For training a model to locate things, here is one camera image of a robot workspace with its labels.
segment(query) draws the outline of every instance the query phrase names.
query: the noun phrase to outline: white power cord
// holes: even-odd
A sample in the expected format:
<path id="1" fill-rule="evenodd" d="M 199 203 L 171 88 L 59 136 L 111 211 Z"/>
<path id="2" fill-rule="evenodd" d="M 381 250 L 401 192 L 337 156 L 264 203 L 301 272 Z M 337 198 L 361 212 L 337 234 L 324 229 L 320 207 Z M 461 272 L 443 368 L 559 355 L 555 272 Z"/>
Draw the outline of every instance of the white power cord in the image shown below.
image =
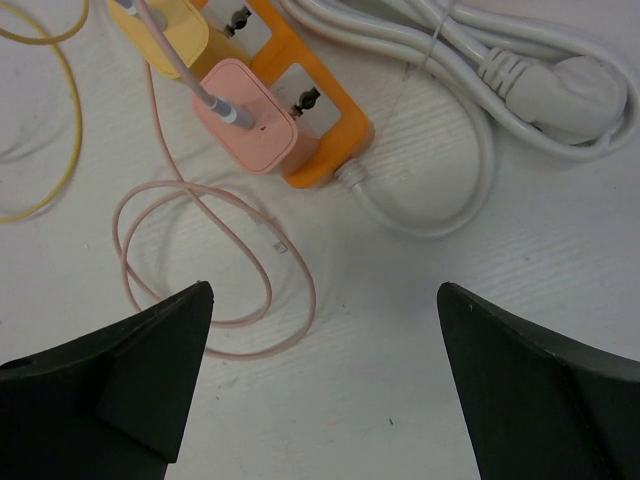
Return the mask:
<path id="1" fill-rule="evenodd" d="M 469 113 L 479 142 L 481 174 L 466 207 L 446 224 L 421 229 L 382 211 L 349 163 L 337 176 L 389 227 L 441 236 L 470 221 L 486 199 L 495 170 L 489 113 L 532 148 L 576 162 L 610 154 L 639 123 L 640 81 L 615 48 L 569 27 L 434 0 L 377 0 L 412 28 L 338 0 L 279 0 L 314 32 L 340 43 L 420 66 L 444 83 Z M 438 38 L 432 36 L 437 31 Z"/>

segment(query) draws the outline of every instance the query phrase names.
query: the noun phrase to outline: white table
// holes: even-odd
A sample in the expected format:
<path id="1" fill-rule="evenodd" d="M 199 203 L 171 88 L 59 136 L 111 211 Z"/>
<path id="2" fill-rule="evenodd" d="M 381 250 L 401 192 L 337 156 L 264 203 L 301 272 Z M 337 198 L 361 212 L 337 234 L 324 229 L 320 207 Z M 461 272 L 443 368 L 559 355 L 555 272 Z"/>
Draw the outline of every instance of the white table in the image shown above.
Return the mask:
<path id="1" fill-rule="evenodd" d="M 61 31 L 75 21 L 80 1 L 65 0 L 69 10 L 48 0 L 21 4 Z M 633 0 L 474 4 L 591 29 L 640 67 L 640 8 Z M 0 363 L 133 313 L 111 245 L 112 210 L 134 185 L 169 178 L 152 135 L 138 54 L 104 2 L 92 7 L 85 29 L 64 44 L 86 126 L 77 175 L 46 214 L 0 228 Z M 438 181 L 430 168 L 442 164 L 436 162 L 473 163 L 471 128 L 441 86 L 421 74 L 403 82 L 404 66 L 395 61 L 305 38 L 381 130 L 363 162 L 380 178 L 385 198 L 400 207 L 426 205 L 430 182 Z M 0 205 L 17 209 L 61 171 L 72 114 L 46 48 L 2 40 L 0 55 L 0 151 L 36 150 L 19 161 L 13 153 L 2 156 Z M 157 85 L 169 144 L 185 175 L 227 186 L 276 216 L 309 263 L 320 300 L 311 334 L 294 350 L 251 364 L 203 361 L 181 456 L 168 478 L 478 478 L 436 314 L 444 281 L 640 360 L 638 141 L 600 162 L 559 168 L 500 133 L 501 170 L 480 216 L 451 238 L 417 243 L 382 231 L 340 185 L 299 192 L 276 177 L 242 174 L 199 125 L 186 89 L 164 79 Z M 426 128 L 414 124 L 417 116 Z M 134 202 L 126 218 L 148 201 Z M 278 296 L 263 325 L 230 338 L 214 330 L 210 343 L 244 351 L 269 345 L 303 319 L 301 277 L 245 215 L 215 205 L 256 246 Z M 209 280 L 221 318 L 247 313 L 262 299 L 248 262 L 193 206 L 155 215 L 131 257 L 163 292 Z"/>

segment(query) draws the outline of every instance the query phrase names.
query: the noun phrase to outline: electrical outlet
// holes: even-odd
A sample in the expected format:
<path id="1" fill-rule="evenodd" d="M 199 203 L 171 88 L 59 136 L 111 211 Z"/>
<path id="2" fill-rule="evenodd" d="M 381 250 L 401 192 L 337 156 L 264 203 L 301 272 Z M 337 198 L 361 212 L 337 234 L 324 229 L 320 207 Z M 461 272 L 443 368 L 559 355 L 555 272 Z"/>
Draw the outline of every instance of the electrical outlet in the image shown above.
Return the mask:
<path id="1" fill-rule="evenodd" d="M 371 145 L 373 124 L 269 0 L 210 0 L 202 11 L 245 49 L 249 67 L 296 119 L 296 128 L 319 140 L 304 165 L 283 171 L 291 186 L 323 184 Z"/>
<path id="2" fill-rule="evenodd" d="M 254 57 L 271 39 L 271 29 L 253 7 L 242 0 L 211 0 L 200 13 L 249 57 Z"/>
<path id="3" fill-rule="evenodd" d="M 331 98 L 298 63 L 291 65 L 269 90 L 289 109 L 298 128 L 316 138 L 324 136 L 342 117 Z"/>

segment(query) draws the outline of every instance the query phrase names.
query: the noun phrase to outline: power strip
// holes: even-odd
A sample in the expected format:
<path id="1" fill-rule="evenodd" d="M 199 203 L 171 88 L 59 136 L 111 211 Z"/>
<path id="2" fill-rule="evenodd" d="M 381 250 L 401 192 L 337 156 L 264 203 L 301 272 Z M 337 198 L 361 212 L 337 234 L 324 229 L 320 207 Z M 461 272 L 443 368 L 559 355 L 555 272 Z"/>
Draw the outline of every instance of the power strip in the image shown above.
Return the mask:
<path id="1" fill-rule="evenodd" d="M 320 138 L 305 165 L 283 174 L 290 185 L 321 185 L 371 145 L 373 124 L 269 0 L 215 0 L 202 12 L 251 56 L 251 70 L 298 127 Z"/>
<path id="2" fill-rule="evenodd" d="M 146 0 L 167 21 L 164 34 L 189 70 L 203 80 L 221 60 L 249 65 L 295 119 L 318 139 L 311 158 L 283 178 L 295 188 L 330 181 L 374 138 L 373 124 L 269 0 Z M 177 72 L 145 25 L 108 0 L 114 21 L 164 75 Z"/>

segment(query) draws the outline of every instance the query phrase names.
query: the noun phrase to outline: charger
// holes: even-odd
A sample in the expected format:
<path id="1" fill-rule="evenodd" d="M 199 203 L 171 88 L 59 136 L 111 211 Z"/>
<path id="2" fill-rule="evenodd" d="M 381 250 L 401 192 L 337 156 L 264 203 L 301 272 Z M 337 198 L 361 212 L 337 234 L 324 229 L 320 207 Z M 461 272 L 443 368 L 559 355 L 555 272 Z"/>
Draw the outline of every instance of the charger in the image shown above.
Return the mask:
<path id="1" fill-rule="evenodd" d="M 162 75 L 177 79 L 180 73 L 163 53 L 158 43 L 137 15 L 132 0 L 129 9 L 122 6 L 124 0 L 108 0 L 109 13 L 113 21 L 127 35 L 144 59 Z M 204 78 L 220 60 L 237 58 L 250 62 L 247 54 L 222 32 L 213 28 L 190 0 L 148 0 L 147 4 L 161 18 L 164 35 L 167 37 L 191 73 L 198 79 Z"/>
<path id="2" fill-rule="evenodd" d="M 253 117 L 249 130 L 225 122 L 193 95 L 193 109 L 202 124 L 249 173 L 299 170 L 318 150 L 317 138 L 301 131 L 294 118 L 242 62 L 219 62 L 202 81 L 204 89 L 232 104 L 243 105 Z"/>
<path id="3" fill-rule="evenodd" d="M 565 145 L 614 131 L 627 103 L 624 77 L 611 64 L 590 56 L 550 66 L 494 48 L 478 75 L 510 111 Z"/>

